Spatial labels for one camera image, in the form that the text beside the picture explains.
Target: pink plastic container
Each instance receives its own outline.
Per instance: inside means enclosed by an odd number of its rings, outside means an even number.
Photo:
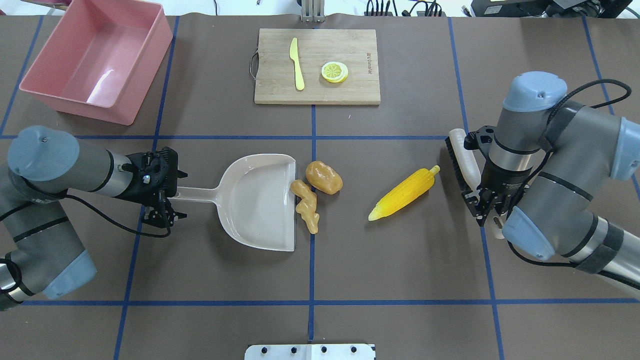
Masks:
[[[58,111],[131,125],[172,38],[160,4],[74,0],[20,90]]]

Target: lemon slice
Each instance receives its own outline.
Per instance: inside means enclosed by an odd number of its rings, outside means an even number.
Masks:
[[[322,66],[322,77],[330,83],[341,83],[347,80],[349,69],[347,65],[338,61],[329,61]]]

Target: ginger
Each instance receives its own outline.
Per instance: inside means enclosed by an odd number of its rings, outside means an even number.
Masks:
[[[318,232],[318,220],[320,215],[316,213],[317,196],[311,191],[309,185],[302,180],[294,180],[290,187],[291,191],[301,200],[296,206],[296,212],[302,216],[302,220],[307,223],[307,229],[312,234]]]
[[[342,189],[342,178],[329,165],[313,161],[307,166],[307,180],[314,188],[333,195]]]

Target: yellow knife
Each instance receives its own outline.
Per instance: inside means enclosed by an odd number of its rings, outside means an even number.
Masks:
[[[302,78],[302,70],[300,70],[300,59],[298,59],[298,38],[291,40],[291,46],[289,47],[289,57],[293,60],[293,65],[296,70],[296,89],[305,89],[305,80]]]

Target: cutting board handle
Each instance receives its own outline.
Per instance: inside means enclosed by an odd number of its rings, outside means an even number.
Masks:
[[[255,53],[251,56],[251,60],[249,61],[249,75],[253,78],[253,82],[255,82],[255,77],[258,76],[258,66],[260,66],[260,55],[258,54],[258,49],[255,49]]]

